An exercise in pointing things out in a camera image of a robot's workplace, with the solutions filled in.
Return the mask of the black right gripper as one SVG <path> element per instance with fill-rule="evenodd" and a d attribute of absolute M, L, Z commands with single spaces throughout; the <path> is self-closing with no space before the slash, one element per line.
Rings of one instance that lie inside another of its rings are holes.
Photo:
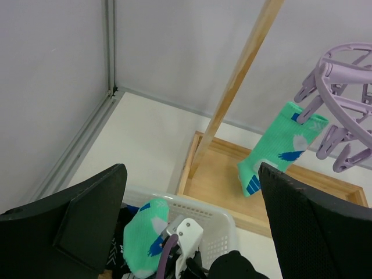
<path fill-rule="evenodd" d="M 186 266 L 186 278 L 268 278 L 256 271 L 252 263 L 236 250 L 219 256 L 209 269 L 202 266 L 201 253 L 196 252 L 194 258 L 186 260 Z"/>

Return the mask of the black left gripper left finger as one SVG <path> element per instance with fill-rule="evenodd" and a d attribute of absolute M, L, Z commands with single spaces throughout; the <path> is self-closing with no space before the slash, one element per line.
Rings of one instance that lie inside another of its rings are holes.
<path fill-rule="evenodd" d="M 1 278 L 98 278 L 127 182 L 124 164 L 1 214 Z"/>

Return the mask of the mint green sock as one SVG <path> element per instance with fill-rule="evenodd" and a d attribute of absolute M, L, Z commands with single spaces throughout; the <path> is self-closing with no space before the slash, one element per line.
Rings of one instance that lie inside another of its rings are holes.
<path fill-rule="evenodd" d="M 142 205 L 123 231 L 123 259 L 135 278 L 154 275 L 163 248 L 162 232 L 168 226 L 169 206 L 155 198 Z"/>
<path fill-rule="evenodd" d="M 329 123 L 328 119 L 315 113 L 300 124 L 297 118 L 302 112 L 303 108 L 300 106 L 292 102 L 286 103 L 248 157 L 237 164 L 245 197 L 261 190 L 258 170 L 262 163 L 286 171 Z"/>

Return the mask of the lilac round clip hanger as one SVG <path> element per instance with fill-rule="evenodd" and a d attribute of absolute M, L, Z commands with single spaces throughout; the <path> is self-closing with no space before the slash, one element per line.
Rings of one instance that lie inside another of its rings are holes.
<path fill-rule="evenodd" d="M 360 65 L 370 55 L 368 42 L 352 42 L 329 49 L 319 58 L 294 97 L 299 103 L 313 92 L 318 93 L 297 117 L 299 124 L 309 120 L 322 105 L 326 105 L 339 121 L 340 125 L 328 129 L 316 152 L 317 158 L 324 160 L 338 144 L 345 144 L 333 164 L 336 173 L 371 158 L 371 130 L 361 125 L 371 117 L 371 93 L 368 91 L 371 65 Z"/>

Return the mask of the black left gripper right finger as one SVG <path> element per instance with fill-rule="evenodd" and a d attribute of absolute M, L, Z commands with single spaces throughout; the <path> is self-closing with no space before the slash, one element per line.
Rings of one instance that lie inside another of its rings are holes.
<path fill-rule="evenodd" d="M 371 209 L 262 163 L 259 181 L 283 278 L 371 278 Z"/>

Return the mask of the wooden hanging rack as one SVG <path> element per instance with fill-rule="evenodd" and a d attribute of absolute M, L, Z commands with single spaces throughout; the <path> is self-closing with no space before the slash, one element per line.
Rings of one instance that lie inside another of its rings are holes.
<path fill-rule="evenodd" d="M 269 220 L 260 193 L 244 197 L 237 164 L 258 143 L 282 106 L 292 101 L 302 81 L 327 49 L 371 41 L 370 1 L 285 1 L 262 42 L 248 75 L 227 104 L 247 130 L 223 127 L 203 158 L 196 132 L 184 163 L 178 192 L 216 205 L 237 227 L 269 237 Z"/>

